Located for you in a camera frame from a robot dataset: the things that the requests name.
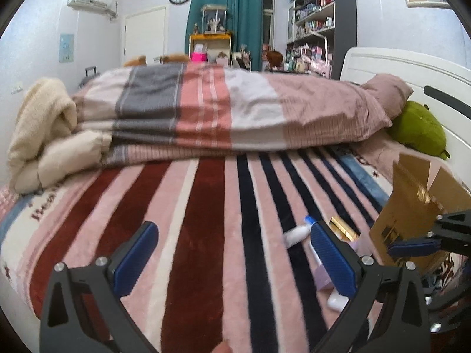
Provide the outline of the white oval case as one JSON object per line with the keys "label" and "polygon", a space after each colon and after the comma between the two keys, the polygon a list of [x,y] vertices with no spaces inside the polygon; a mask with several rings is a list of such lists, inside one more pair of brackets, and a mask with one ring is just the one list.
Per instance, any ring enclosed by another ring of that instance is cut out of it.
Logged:
{"label": "white oval case", "polygon": [[338,293],[336,289],[334,289],[330,296],[327,299],[327,306],[329,309],[341,313],[343,309],[346,307],[346,305],[349,302],[349,298],[345,297],[341,294]]}

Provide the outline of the gold rectangular box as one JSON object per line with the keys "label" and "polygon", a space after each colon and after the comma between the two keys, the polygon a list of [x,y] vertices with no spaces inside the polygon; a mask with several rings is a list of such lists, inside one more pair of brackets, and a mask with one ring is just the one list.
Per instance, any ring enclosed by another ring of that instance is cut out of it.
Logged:
{"label": "gold rectangular box", "polygon": [[331,218],[329,228],[343,242],[356,242],[359,235],[339,216]]}

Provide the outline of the lilac rectangular box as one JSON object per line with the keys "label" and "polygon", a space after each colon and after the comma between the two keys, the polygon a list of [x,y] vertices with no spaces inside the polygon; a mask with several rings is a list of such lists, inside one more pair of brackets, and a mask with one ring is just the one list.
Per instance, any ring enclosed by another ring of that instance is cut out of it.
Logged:
{"label": "lilac rectangular box", "polygon": [[314,283],[315,283],[315,287],[319,291],[334,288],[334,284],[331,281],[331,278],[330,278],[329,274],[327,273],[327,271],[325,269],[325,266],[323,264],[320,264],[320,266],[318,266],[314,270]]}

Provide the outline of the white blue-capped bottle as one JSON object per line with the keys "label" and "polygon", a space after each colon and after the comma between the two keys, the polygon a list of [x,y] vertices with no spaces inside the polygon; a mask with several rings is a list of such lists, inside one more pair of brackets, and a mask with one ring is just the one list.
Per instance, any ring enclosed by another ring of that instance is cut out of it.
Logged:
{"label": "white blue-capped bottle", "polygon": [[307,239],[310,236],[311,228],[315,223],[316,220],[314,218],[306,216],[304,224],[301,226],[295,226],[293,229],[284,232],[283,241],[286,248],[289,249]]}

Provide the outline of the brown cardboard box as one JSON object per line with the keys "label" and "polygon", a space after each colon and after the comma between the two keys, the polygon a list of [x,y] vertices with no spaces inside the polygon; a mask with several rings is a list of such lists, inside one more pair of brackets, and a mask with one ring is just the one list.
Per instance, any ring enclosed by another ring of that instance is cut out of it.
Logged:
{"label": "brown cardboard box", "polygon": [[470,208],[470,194],[445,168],[429,181],[430,161],[399,155],[393,164],[393,190],[372,228],[370,239],[382,263],[402,266],[411,260],[421,274],[433,272],[448,256],[436,252],[426,257],[392,257],[387,247],[432,230],[436,216]]}

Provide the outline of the green plush toy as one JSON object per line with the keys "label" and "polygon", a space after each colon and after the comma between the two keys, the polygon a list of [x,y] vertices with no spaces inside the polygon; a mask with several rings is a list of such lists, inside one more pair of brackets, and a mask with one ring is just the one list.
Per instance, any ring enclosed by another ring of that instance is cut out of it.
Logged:
{"label": "green plush toy", "polygon": [[444,129],[426,105],[408,101],[387,133],[395,141],[415,151],[444,160],[450,158]]}

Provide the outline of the pink striped pillow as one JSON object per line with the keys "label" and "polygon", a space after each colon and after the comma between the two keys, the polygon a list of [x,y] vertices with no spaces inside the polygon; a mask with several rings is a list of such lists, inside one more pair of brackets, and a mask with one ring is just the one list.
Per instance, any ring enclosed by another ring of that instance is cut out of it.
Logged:
{"label": "pink striped pillow", "polygon": [[408,98],[414,92],[403,79],[387,73],[376,74],[360,87],[380,103],[390,119],[395,119],[402,113]]}

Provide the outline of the striped fleece blanket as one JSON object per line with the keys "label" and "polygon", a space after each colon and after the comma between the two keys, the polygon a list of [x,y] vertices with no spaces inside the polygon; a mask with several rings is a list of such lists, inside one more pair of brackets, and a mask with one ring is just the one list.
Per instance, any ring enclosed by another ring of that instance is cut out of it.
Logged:
{"label": "striped fleece blanket", "polygon": [[109,256],[145,221],[160,239],[123,303],[160,352],[309,352],[334,323],[306,216],[367,233],[390,183],[340,147],[155,162],[1,189],[1,307],[33,352],[53,266]]}

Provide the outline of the white headboard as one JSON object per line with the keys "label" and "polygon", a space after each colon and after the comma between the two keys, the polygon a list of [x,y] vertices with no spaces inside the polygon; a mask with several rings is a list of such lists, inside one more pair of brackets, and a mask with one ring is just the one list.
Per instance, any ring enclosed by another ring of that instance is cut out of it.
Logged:
{"label": "white headboard", "polygon": [[340,79],[363,84],[379,73],[403,79],[414,90],[410,99],[428,106],[444,129],[453,172],[469,186],[470,70],[427,54],[355,47],[345,56]]}

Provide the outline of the cream fleece blanket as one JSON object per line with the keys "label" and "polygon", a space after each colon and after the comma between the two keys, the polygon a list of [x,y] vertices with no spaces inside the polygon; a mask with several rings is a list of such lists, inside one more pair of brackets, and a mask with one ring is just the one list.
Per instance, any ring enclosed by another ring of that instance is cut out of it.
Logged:
{"label": "cream fleece blanket", "polygon": [[112,136],[76,128],[77,107],[65,85],[38,80],[24,96],[7,152],[10,189],[29,194],[99,166]]}

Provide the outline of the folded patchwork duvet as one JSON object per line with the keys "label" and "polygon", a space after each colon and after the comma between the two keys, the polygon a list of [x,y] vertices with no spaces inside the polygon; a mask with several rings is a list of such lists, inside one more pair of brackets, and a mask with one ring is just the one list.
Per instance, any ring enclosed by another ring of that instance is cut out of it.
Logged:
{"label": "folded patchwork duvet", "polygon": [[113,69],[73,101],[78,128],[116,144],[283,151],[362,141],[391,125],[355,84],[208,63]]}

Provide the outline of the brown plush on desk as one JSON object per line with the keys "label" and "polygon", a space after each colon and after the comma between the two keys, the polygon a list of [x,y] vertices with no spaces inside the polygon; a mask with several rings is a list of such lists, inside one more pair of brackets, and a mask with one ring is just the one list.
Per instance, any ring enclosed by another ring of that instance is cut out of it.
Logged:
{"label": "brown plush on desk", "polygon": [[267,52],[267,62],[270,69],[278,69],[283,64],[283,54],[278,51],[270,50]]}

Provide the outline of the black suitcase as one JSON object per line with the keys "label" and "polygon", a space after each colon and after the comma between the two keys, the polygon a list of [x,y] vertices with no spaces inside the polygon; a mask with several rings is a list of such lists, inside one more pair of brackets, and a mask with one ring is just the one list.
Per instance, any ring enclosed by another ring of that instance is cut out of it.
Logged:
{"label": "black suitcase", "polygon": [[94,78],[98,77],[99,75],[101,75],[101,73],[99,73],[97,71],[96,66],[91,66],[91,67],[85,68],[84,69],[84,78],[81,80],[81,82],[79,84],[79,88],[83,89],[84,86],[86,86],[90,81],[92,81]]}

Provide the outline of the dark tall bookshelf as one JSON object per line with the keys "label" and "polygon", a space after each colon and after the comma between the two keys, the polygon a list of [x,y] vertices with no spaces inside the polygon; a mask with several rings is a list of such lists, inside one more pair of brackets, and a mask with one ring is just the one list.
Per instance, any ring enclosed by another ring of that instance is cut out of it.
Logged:
{"label": "dark tall bookshelf", "polygon": [[291,0],[286,68],[338,80],[357,46],[356,0]]}

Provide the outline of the yellow wooden cabinet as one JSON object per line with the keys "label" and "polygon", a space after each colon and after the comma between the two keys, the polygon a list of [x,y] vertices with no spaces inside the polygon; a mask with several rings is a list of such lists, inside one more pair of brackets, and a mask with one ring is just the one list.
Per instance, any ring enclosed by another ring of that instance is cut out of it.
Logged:
{"label": "yellow wooden cabinet", "polygon": [[231,34],[190,34],[188,37],[188,56],[191,54],[195,44],[200,43],[207,46],[209,63],[217,63],[217,59],[226,58],[231,63]]}

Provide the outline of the pink box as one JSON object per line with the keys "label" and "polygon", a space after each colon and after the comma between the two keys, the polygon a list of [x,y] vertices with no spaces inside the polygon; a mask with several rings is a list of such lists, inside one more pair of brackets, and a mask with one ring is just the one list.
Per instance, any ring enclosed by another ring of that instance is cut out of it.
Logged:
{"label": "pink box", "polygon": [[194,49],[191,54],[191,61],[200,63],[208,61],[208,51],[207,46],[204,44],[197,43],[194,46]]}

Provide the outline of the white door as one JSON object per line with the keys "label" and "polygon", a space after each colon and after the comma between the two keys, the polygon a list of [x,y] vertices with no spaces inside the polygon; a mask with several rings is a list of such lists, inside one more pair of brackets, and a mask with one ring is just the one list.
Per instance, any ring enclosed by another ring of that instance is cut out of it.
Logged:
{"label": "white door", "polygon": [[160,57],[167,53],[166,7],[130,14],[124,26],[124,62],[145,56],[148,65],[158,64]]}

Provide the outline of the teal curtain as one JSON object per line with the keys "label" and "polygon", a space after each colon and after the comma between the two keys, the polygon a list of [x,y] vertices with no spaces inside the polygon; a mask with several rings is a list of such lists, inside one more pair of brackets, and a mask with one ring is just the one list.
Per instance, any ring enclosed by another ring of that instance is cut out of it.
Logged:
{"label": "teal curtain", "polygon": [[189,35],[195,24],[202,24],[201,9],[205,5],[221,5],[227,8],[226,29],[232,32],[234,51],[246,46],[251,52],[251,67],[262,68],[263,48],[263,0],[192,0],[188,12],[184,48],[189,49]]}

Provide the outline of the glass display case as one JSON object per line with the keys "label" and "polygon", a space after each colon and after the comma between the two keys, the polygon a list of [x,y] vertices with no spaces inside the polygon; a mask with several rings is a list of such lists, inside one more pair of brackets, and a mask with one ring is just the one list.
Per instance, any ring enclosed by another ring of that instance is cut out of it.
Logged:
{"label": "glass display case", "polygon": [[225,34],[227,32],[227,7],[207,4],[201,8],[202,31],[204,34]]}

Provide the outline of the white air conditioner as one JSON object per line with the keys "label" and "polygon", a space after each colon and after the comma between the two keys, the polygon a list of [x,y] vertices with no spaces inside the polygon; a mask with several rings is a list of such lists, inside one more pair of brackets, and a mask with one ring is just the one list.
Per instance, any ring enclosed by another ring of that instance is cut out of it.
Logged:
{"label": "white air conditioner", "polygon": [[68,0],[67,6],[75,10],[106,14],[110,18],[117,16],[115,0]]}

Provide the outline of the blue wall poster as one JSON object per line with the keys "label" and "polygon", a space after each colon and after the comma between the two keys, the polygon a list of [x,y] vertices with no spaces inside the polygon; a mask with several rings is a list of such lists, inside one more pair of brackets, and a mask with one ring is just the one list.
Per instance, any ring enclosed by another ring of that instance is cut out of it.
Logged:
{"label": "blue wall poster", "polygon": [[59,39],[59,62],[71,63],[74,61],[74,38],[73,34],[61,34]]}

